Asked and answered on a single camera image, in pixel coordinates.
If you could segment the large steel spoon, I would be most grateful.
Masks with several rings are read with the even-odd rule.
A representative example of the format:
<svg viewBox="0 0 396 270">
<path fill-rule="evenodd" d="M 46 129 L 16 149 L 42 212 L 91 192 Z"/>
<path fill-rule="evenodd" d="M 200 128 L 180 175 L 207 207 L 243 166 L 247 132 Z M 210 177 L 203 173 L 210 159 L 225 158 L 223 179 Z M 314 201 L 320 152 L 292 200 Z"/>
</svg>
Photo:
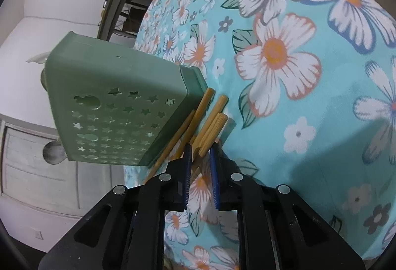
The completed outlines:
<svg viewBox="0 0 396 270">
<path fill-rule="evenodd" d="M 47 143 L 43 148 L 42 155 L 44 161 L 50 165 L 58 165 L 67 158 L 64 147 L 60 141 L 51 141 Z"/>
</svg>

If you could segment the green perforated utensil holder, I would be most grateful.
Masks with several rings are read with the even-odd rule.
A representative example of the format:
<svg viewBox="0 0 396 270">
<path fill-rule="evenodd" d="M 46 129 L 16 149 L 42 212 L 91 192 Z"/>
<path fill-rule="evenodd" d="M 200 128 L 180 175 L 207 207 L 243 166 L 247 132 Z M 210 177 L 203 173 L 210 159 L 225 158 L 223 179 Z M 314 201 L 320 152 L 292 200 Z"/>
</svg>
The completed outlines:
<svg viewBox="0 0 396 270">
<path fill-rule="evenodd" d="M 70 161 L 150 166 L 207 88 L 199 69 L 69 32 L 44 70 Z"/>
</svg>

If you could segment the white panel door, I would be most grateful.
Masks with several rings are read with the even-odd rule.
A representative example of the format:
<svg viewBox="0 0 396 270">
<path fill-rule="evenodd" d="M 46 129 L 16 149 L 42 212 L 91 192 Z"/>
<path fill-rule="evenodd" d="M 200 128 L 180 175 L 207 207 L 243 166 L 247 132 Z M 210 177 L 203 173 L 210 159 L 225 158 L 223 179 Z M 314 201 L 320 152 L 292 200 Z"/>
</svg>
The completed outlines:
<svg viewBox="0 0 396 270">
<path fill-rule="evenodd" d="M 56 137 L 1 124 L 1 191 L 30 208 L 78 217 L 114 186 L 124 183 L 124 168 L 64 160 L 51 165 L 44 146 Z"/>
</svg>

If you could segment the floral blue quilt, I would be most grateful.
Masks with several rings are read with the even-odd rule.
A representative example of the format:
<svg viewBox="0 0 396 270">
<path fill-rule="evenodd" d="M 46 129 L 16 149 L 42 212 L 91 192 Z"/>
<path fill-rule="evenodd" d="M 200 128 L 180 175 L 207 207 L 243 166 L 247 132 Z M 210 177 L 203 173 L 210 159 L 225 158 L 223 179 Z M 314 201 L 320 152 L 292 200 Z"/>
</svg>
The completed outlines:
<svg viewBox="0 0 396 270">
<path fill-rule="evenodd" d="M 372 265 L 395 236 L 395 19 L 376 0 L 153 0 L 135 49 L 228 97 L 221 143 Z"/>
</svg>

